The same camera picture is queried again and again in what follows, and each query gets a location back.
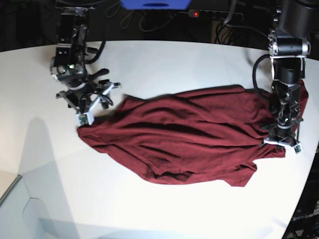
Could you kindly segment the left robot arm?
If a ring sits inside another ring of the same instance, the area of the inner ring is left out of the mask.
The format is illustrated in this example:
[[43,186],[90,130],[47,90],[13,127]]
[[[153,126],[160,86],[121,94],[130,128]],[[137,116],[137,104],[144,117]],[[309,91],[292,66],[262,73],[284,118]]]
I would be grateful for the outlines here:
[[[274,121],[263,128],[268,132],[261,145],[290,147],[295,153],[303,150],[299,141],[302,119],[300,106],[301,85],[306,71],[306,58],[311,52],[312,23],[319,14],[317,0],[284,0],[277,10],[277,27],[268,34],[269,53],[257,59],[252,81],[255,93],[265,100]],[[272,64],[272,94],[260,92],[256,71],[260,62],[270,59]]]

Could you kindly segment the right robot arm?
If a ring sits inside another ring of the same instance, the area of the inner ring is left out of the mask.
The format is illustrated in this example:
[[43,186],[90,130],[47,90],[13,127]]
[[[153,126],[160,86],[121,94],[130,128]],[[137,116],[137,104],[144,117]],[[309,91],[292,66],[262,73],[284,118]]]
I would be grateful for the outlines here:
[[50,62],[50,73],[67,88],[57,93],[56,98],[64,99],[69,108],[81,115],[94,103],[100,103],[104,109],[113,105],[107,91],[114,86],[109,80],[98,80],[109,70],[103,68],[89,74],[86,68],[100,58],[106,44],[103,38],[99,48],[87,45],[89,12],[98,4],[99,0],[58,0],[55,4],[61,19],[57,25],[56,51]]

